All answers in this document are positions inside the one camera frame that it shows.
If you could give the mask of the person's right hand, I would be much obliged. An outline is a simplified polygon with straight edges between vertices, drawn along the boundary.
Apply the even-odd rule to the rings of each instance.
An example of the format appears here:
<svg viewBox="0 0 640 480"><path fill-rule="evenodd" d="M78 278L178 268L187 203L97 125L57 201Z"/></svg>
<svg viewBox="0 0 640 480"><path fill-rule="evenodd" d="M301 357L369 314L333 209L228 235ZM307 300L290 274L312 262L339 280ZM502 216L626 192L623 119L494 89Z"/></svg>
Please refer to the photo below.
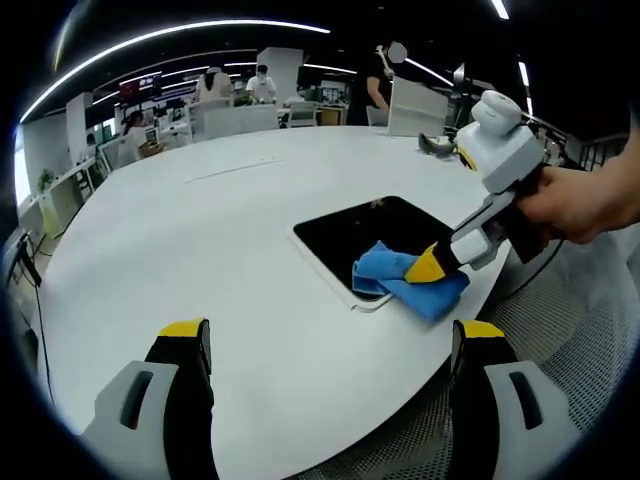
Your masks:
<svg viewBox="0 0 640 480"><path fill-rule="evenodd" d="M586 244L633 222L633 210L622 192L602 172L546 166L537 191L521 198L518 208L539 230L544 244L556 239Z"/></svg>

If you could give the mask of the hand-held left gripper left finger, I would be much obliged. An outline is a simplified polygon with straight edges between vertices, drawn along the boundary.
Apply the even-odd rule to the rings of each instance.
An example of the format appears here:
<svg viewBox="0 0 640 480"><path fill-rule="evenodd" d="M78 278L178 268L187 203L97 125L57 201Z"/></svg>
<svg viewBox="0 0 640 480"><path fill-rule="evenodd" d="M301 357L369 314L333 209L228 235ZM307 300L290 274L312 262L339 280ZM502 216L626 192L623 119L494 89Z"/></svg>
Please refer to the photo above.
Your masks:
<svg viewBox="0 0 640 480"><path fill-rule="evenodd" d="M216 479L210 376L209 320L164 327L97 395L84 444L118 479Z"/></svg>

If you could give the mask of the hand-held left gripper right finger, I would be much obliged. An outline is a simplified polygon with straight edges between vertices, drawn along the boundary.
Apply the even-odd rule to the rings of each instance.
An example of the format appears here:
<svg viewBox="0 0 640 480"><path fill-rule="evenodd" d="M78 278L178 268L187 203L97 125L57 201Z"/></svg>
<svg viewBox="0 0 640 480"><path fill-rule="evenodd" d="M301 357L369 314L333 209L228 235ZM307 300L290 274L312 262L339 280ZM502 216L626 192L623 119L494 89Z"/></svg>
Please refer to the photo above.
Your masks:
<svg viewBox="0 0 640 480"><path fill-rule="evenodd" d="M456 320L451 479L541 479L579 439L565 393L491 323Z"/></svg>

